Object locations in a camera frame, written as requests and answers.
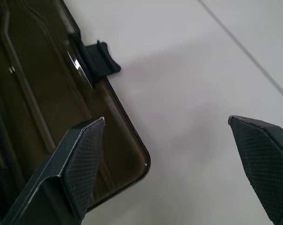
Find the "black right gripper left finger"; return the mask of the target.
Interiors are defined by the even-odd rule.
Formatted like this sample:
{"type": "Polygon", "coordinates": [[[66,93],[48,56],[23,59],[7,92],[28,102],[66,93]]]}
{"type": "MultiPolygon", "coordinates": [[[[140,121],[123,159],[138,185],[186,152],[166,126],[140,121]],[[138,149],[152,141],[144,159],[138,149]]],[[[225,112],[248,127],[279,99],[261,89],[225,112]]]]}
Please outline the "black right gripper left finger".
{"type": "Polygon", "coordinates": [[[67,130],[4,217],[4,225],[79,225],[87,213],[103,149],[105,120],[67,130]]]}

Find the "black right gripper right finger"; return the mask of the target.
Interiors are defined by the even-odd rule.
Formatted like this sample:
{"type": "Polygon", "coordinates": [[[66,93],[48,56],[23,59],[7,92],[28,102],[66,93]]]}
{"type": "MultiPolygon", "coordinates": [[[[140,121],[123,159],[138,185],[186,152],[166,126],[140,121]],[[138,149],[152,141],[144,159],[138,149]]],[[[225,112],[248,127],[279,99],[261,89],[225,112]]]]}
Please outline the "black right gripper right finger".
{"type": "Polygon", "coordinates": [[[283,129],[232,115],[228,119],[246,177],[275,225],[283,225],[283,129]]]}

